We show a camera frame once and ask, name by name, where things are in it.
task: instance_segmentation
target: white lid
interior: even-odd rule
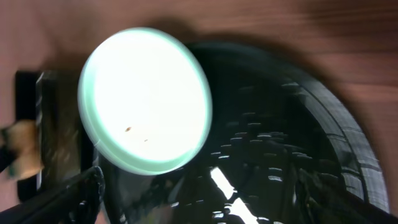
[[[137,174],[183,166],[210,130],[211,94],[200,64],[155,29],[123,30],[97,47],[81,72],[78,102],[95,147]]]

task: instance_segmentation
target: wooden floor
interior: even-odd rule
[[[78,70],[104,39],[137,26],[248,42],[312,71],[367,132],[398,215],[398,1],[0,0],[0,124],[13,119],[17,69]]]

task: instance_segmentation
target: wooden surface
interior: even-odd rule
[[[367,132],[398,215],[396,0],[0,0],[0,124],[13,120],[17,69],[79,70],[104,39],[136,26],[248,42],[313,71]],[[4,197],[0,209],[13,203]]]

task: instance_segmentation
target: tan object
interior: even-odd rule
[[[37,140],[35,121],[18,121],[7,130],[7,146],[17,154],[10,166],[13,179],[29,178],[43,169]]]

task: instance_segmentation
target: round lid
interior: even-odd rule
[[[183,166],[210,130],[201,66],[177,39],[150,28],[123,30],[95,49],[81,72],[78,104],[100,153],[136,174]]]

